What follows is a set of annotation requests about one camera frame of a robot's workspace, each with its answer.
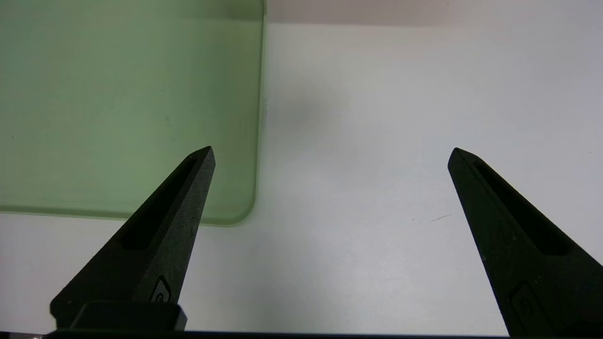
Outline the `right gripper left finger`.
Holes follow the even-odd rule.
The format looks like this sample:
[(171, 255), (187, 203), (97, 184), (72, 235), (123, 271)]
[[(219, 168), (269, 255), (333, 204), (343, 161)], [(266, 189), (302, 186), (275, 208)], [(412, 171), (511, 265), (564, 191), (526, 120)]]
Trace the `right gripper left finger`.
[(216, 166), (191, 153), (50, 304), (59, 330), (183, 330), (178, 306)]

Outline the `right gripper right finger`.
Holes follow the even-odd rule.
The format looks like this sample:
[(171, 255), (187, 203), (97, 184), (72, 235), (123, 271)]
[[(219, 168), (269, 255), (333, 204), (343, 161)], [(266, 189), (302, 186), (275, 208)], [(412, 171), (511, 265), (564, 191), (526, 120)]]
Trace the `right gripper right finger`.
[(600, 338), (603, 268), (480, 157), (448, 171), (511, 337)]

